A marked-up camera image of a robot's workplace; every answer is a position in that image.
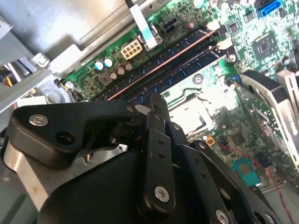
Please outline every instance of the black mechanical arm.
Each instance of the black mechanical arm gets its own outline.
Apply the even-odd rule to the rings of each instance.
[[[76,158],[128,150],[74,175]],[[39,210],[37,223],[278,224],[206,145],[189,143],[158,94],[16,109],[1,157]]]

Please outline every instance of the integrated circuit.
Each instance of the integrated circuit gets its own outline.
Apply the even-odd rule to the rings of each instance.
[[[273,31],[253,41],[252,48],[258,61],[276,53],[278,46]]]
[[[246,22],[253,20],[254,19],[253,12],[252,11],[247,12],[244,17],[245,17]]]
[[[236,23],[233,23],[229,26],[229,29],[232,33],[237,32],[238,31],[238,25]]]
[[[243,144],[244,142],[246,142],[244,136],[242,135],[242,133],[240,131],[231,134],[230,138],[235,146],[239,146],[239,145]]]

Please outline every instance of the expansion slot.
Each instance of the expansion slot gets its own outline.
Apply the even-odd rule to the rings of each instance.
[[[166,51],[157,56],[153,57],[144,66],[137,68],[124,77],[123,80],[117,84],[113,84],[111,88],[95,96],[92,100],[97,99],[115,99],[121,93],[123,93],[128,88],[132,87],[136,83],[143,80],[145,77],[155,73],[165,65],[167,65],[172,60],[176,59],[192,47],[199,44],[204,39],[208,38],[214,33],[214,31],[207,29],[198,29],[192,34],[189,34],[182,40],[175,43],[173,46],[169,47]]]
[[[141,104],[145,97],[148,95],[148,93],[162,93],[171,88],[172,86],[176,85],[177,83],[181,82],[185,78],[198,72],[199,70],[223,59],[225,56],[226,55],[223,52],[206,49],[203,52],[194,56],[192,59],[184,62],[173,72],[167,73],[164,77],[159,77],[160,80],[156,81],[154,85],[145,85],[146,90],[140,92],[137,96],[134,96],[130,100],[130,102],[134,105]]]

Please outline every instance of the screw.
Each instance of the screw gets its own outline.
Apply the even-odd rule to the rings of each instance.
[[[130,107],[130,106],[127,106],[126,109],[127,109],[128,111],[130,111],[130,112],[134,112],[134,109],[133,109],[132,107]]]
[[[64,86],[67,88],[67,89],[69,89],[69,90],[71,90],[72,88],[74,88],[74,84],[73,83],[71,83],[71,82],[66,82],[65,84],[64,84]]]
[[[181,129],[177,124],[174,125],[174,128],[177,130]]]
[[[201,148],[206,148],[205,144],[202,143],[202,142],[199,143],[199,146],[200,146]]]
[[[235,54],[231,54],[228,56],[228,62],[234,63],[234,62],[236,62],[236,60],[237,60],[237,57]]]
[[[44,127],[48,122],[47,117],[41,114],[34,114],[29,117],[29,123],[34,126]]]
[[[157,120],[160,120],[160,117],[158,115],[154,115],[154,117],[157,119]]]
[[[216,210],[216,216],[222,224],[229,224],[229,219],[221,210]]]
[[[269,220],[269,222],[271,222],[272,224],[275,224],[273,218],[269,214],[265,213],[265,216]]]
[[[155,196],[161,202],[168,202],[169,201],[169,194],[168,191],[161,186],[155,188]]]

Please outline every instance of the capacitor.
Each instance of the capacitor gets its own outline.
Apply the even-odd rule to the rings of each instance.
[[[284,65],[288,65],[292,62],[292,60],[289,57],[285,57],[284,59],[282,59],[282,62]]]
[[[110,74],[110,77],[115,80],[117,79],[117,69],[113,69],[111,74]]]
[[[195,27],[195,23],[194,22],[184,22],[183,23],[183,29],[184,30],[192,30]]]
[[[220,6],[219,8],[221,9],[221,11],[223,11],[223,12],[226,12],[229,10],[229,4],[227,2],[223,2],[219,6]]]
[[[191,3],[194,8],[200,9],[204,6],[205,1],[204,0],[191,0]]]
[[[219,1],[218,0],[209,0],[209,3],[212,8],[216,8],[218,6]]]
[[[126,62],[125,68],[127,71],[131,71],[133,69],[133,65],[131,62]]]
[[[103,61],[97,61],[97,62],[94,64],[94,67],[95,67],[96,70],[101,71],[101,70],[104,68],[104,63],[103,63]]]
[[[123,64],[120,64],[118,66],[117,74],[123,75],[123,74],[125,74],[125,72],[126,72],[125,66]]]
[[[235,88],[235,84],[230,80],[227,80],[225,82],[225,85],[228,86],[231,90],[233,90]]]
[[[110,68],[112,65],[113,65],[113,61],[112,61],[112,59],[111,58],[106,58],[105,60],[104,60],[104,65],[107,67],[107,68]]]

